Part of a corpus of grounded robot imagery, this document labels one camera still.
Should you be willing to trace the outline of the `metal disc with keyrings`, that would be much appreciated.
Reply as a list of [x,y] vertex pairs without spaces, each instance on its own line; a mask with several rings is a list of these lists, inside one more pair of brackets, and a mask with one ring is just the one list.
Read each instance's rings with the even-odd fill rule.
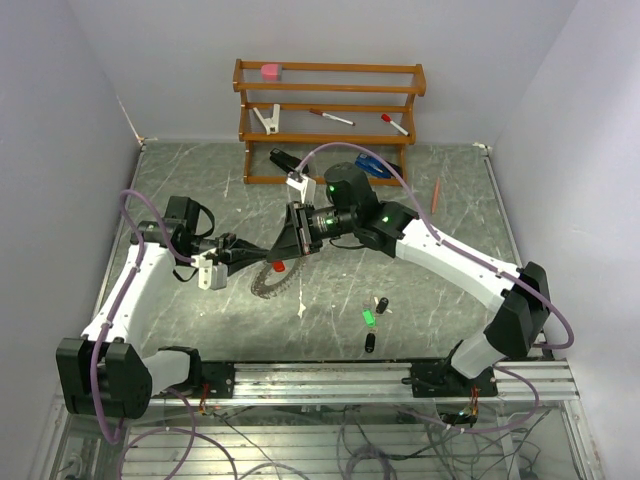
[[250,285],[251,293],[261,299],[269,300],[285,291],[301,274],[305,261],[301,258],[286,260],[284,270],[278,272],[270,263],[264,263]]

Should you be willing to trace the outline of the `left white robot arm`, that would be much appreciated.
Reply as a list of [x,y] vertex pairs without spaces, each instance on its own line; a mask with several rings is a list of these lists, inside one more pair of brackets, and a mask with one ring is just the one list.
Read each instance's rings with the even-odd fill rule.
[[147,207],[153,218],[131,225],[125,265],[101,309],[79,337],[63,339],[56,350],[72,414],[138,419],[151,398],[169,387],[182,397],[196,395],[205,382],[197,349],[169,346],[142,354],[161,284],[185,267],[200,289],[220,290],[231,275],[267,256],[266,249],[233,233],[199,232],[200,217],[214,215],[189,197],[171,197],[163,213]]

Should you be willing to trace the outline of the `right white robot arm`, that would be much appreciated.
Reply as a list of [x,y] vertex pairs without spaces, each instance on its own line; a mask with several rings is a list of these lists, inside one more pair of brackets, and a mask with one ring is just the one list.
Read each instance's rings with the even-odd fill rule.
[[303,199],[288,204],[268,262],[314,254],[324,241],[351,234],[362,246],[430,270],[474,296],[494,317],[450,353],[440,380],[452,395],[465,394],[494,363],[527,356],[550,315],[541,266],[530,262],[520,268],[430,230],[416,211],[379,200],[365,173],[353,164],[330,167],[324,179],[330,204],[317,209],[310,196],[312,180],[290,174],[288,185],[298,188]]

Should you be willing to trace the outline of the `black stapler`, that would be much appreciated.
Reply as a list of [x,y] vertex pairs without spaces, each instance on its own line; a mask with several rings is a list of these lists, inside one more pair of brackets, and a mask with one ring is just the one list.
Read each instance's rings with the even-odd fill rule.
[[278,148],[273,148],[269,152],[269,160],[280,170],[284,172],[285,175],[289,175],[293,172],[302,162],[301,159],[290,155],[287,152],[282,151]]

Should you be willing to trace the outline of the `black key tag upper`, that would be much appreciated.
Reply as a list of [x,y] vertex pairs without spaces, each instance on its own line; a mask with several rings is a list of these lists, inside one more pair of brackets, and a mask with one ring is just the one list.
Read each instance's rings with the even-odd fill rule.
[[376,304],[375,312],[378,315],[382,315],[385,313],[388,306],[389,306],[389,299],[387,297],[382,297],[379,299],[379,301]]

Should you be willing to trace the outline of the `green key tag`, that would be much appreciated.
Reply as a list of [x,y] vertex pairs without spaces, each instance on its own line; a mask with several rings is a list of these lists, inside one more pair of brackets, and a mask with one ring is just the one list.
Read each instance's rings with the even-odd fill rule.
[[377,326],[376,318],[375,318],[375,315],[374,315],[372,310],[370,310],[368,308],[364,308],[362,310],[362,317],[363,317],[363,320],[364,320],[366,326],[369,329],[375,329],[376,328],[376,326]]

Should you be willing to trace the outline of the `blue stapler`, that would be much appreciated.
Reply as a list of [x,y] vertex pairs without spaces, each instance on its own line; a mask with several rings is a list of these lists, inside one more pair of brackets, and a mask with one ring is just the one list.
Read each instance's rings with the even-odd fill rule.
[[376,158],[360,153],[355,160],[355,165],[375,178],[391,179],[394,175]]

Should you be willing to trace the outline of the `white plastic clip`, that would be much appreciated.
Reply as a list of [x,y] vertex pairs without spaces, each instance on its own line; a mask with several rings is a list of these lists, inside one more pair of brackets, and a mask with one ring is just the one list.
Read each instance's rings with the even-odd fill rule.
[[273,104],[271,108],[271,116],[265,117],[259,108],[253,107],[252,111],[267,135],[275,135],[279,133],[280,104]]

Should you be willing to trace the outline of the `wooden three-tier shelf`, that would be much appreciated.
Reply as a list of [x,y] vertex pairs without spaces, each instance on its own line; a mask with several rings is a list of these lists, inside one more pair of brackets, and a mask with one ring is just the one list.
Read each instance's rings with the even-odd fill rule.
[[[260,67],[278,63],[279,82],[264,82]],[[320,145],[332,142],[382,146],[396,152],[394,164],[405,173],[406,153],[417,140],[414,105],[425,95],[427,80],[421,64],[381,65],[322,62],[268,62],[238,59],[232,75],[240,96],[238,138],[245,148],[243,180],[247,184],[281,184],[284,177],[253,173],[261,144]],[[252,108],[271,116],[280,104],[279,133],[267,135]],[[309,113],[310,108],[352,120],[355,127]],[[381,119],[388,114],[410,132],[406,137]]]

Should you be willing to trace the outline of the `red-capped marker left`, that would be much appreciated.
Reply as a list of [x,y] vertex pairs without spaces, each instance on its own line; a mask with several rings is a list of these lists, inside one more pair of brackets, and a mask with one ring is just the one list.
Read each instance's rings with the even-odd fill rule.
[[309,113],[311,113],[313,115],[316,115],[316,116],[319,116],[319,117],[322,117],[322,118],[325,118],[325,119],[328,119],[328,120],[331,120],[331,121],[335,121],[335,122],[339,122],[339,123],[348,125],[350,127],[355,127],[356,126],[356,123],[354,121],[352,121],[352,120],[349,120],[349,119],[346,119],[346,118],[342,118],[340,116],[328,113],[328,112],[320,110],[320,109],[310,108],[309,109]]

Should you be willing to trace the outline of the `red-capped marker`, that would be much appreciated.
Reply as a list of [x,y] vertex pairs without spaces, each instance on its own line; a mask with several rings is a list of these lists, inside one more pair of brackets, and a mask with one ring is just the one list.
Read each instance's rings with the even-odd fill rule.
[[356,123],[354,121],[352,121],[352,120],[349,120],[349,119],[346,119],[346,118],[342,118],[340,116],[328,113],[328,112],[320,110],[320,109],[310,108],[309,109],[309,113],[311,113],[313,115],[316,115],[316,116],[319,116],[319,117],[322,117],[322,118],[325,118],[325,119],[328,119],[328,120],[331,120],[331,121],[335,121],[335,122],[339,122],[339,123],[348,125],[350,127],[355,127],[356,126]]
[[395,122],[388,114],[383,113],[381,115],[381,119],[385,123],[391,125],[394,129],[396,129],[403,136],[406,136],[406,137],[410,136],[410,132],[408,130],[406,130],[403,126],[401,126],[399,123]]

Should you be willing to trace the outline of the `orange pencil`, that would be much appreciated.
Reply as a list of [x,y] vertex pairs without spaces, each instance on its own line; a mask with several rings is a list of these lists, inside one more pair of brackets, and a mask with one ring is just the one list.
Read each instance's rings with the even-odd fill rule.
[[438,204],[439,204],[439,197],[440,197],[440,192],[441,192],[441,177],[438,177],[436,179],[435,185],[434,185],[434,189],[433,189],[433,195],[432,195],[432,201],[431,201],[431,215],[435,215],[435,213],[437,212],[437,208],[438,208]]

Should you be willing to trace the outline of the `red-capped marker right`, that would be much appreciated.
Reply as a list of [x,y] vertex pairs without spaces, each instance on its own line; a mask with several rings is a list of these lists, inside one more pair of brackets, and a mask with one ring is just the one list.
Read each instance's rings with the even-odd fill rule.
[[381,115],[381,119],[385,123],[391,125],[394,129],[396,129],[403,136],[406,136],[406,137],[410,136],[410,132],[408,130],[406,130],[403,126],[401,126],[399,123],[395,122],[388,114],[383,113]]

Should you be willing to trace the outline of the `pink eraser block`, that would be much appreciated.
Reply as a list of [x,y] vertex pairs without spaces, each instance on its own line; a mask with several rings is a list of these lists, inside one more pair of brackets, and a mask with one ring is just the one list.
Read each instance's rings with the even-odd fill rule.
[[283,67],[278,63],[267,63],[260,67],[261,78],[264,82],[279,82],[282,78]]

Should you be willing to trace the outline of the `aluminium mounting rail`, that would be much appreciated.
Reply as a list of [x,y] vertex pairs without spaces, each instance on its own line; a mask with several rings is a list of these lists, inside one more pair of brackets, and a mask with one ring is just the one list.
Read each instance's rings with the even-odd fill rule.
[[440,374],[435,359],[405,362],[197,362],[177,379],[172,365],[148,367],[116,359],[97,370],[98,393],[107,415],[137,418],[150,400],[175,386],[218,404],[414,403],[428,399],[464,401],[576,400],[578,389],[560,361],[507,363],[474,380]]

